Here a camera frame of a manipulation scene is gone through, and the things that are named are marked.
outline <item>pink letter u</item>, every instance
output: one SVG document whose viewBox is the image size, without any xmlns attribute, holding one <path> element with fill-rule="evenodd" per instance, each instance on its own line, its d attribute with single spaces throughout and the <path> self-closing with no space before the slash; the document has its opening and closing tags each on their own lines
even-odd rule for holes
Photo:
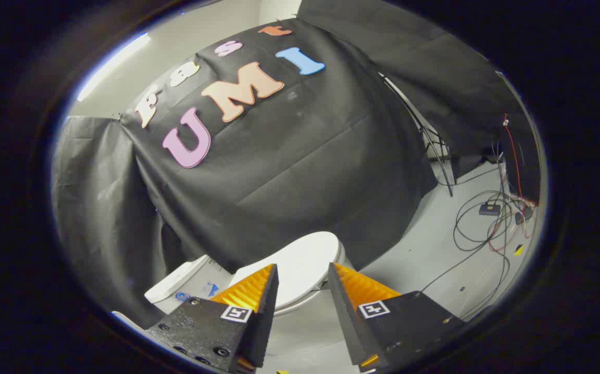
<svg viewBox="0 0 600 374">
<path fill-rule="evenodd" d="M 201 162 L 210 149 L 210 133 L 196 116 L 196 107 L 191 108 L 181 118 L 180 123 L 189 126 L 198 138 L 196 149 L 189 151 L 178 137 L 178 128 L 169 131 L 162 142 L 162 147 L 168 149 L 176 161 L 184 168 L 193 168 Z"/>
</svg>

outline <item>toilet seat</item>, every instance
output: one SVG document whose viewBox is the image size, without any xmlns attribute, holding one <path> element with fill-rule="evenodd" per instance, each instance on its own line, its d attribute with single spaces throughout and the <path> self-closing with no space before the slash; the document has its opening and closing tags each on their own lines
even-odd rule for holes
<svg viewBox="0 0 600 374">
<path fill-rule="evenodd" d="M 312 300 L 326 280 L 331 262 L 347 262 L 339 239 L 331 232 L 314 232 L 288 244 L 267 258 L 236 271 L 229 286 L 276 263 L 279 275 L 275 315 L 288 313 Z"/>
</svg>

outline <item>white toilet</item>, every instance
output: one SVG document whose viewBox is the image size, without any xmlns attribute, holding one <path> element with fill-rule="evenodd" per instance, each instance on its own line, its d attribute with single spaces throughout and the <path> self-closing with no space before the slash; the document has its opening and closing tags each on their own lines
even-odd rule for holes
<svg viewBox="0 0 600 374">
<path fill-rule="evenodd" d="M 210 299 L 270 263 L 276 263 L 279 288 L 275 316 L 283 315 L 316 299 L 320 294 L 316 291 L 327 280 L 331 262 L 352 268 L 335 234 L 314 232 L 300 237 L 267 258 L 240 268 L 234 275 L 227 273 L 207 256 L 202 256 L 181 265 L 146 292 L 145 296 L 150 303 L 168 314 L 190 296 Z"/>
</svg>

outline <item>white wall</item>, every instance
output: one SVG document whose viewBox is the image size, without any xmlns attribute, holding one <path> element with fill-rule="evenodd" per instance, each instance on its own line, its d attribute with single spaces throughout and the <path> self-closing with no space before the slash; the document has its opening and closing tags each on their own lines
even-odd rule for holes
<svg viewBox="0 0 600 374">
<path fill-rule="evenodd" d="M 277 19 L 295 18 L 302 0 L 261 0 L 259 24 L 274 22 Z"/>
<path fill-rule="evenodd" d="M 258 26 L 259 16 L 260 0 L 221 0 L 184 14 L 179 12 L 150 28 L 150 42 L 120 64 L 82 102 L 75 101 L 69 114 L 117 116 L 170 67 L 216 41 Z"/>
</svg>

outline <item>blue object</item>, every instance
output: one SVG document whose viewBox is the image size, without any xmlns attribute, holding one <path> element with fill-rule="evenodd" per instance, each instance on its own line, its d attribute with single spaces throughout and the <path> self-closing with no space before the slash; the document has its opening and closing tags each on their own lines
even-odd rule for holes
<svg viewBox="0 0 600 374">
<path fill-rule="evenodd" d="M 218 289 L 219 289 L 219 287 L 217 287 L 216 284 L 213 284 L 212 289 L 210 289 L 210 294 L 208 294 L 208 298 L 215 296 L 215 292 L 217 292 Z"/>
<path fill-rule="evenodd" d="M 302 52 L 300 52 L 300 48 L 298 47 L 291 47 L 290 49 L 281 50 L 277 52 L 275 56 L 284 57 L 284 59 L 291 61 L 295 66 L 300 68 L 300 74 L 302 75 L 314 74 L 325 67 L 325 64 L 316 62 L 305 56 Z"/>
</svg>

